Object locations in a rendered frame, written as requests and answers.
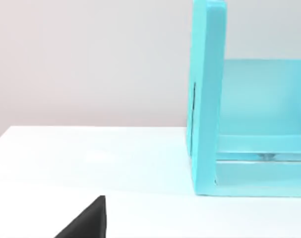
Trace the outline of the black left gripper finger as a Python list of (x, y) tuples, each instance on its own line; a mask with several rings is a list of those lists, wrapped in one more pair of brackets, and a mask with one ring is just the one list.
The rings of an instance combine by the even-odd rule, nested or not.
[(106, 197), (98, 196), (54, 238), (106, 238)]

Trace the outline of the light blue rack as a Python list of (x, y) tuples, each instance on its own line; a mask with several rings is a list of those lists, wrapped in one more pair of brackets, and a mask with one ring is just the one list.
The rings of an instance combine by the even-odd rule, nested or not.
[(301, 197), (301, 59), (226, 59), (227, 5), (192, 0), (186, 147), (197, 195)]

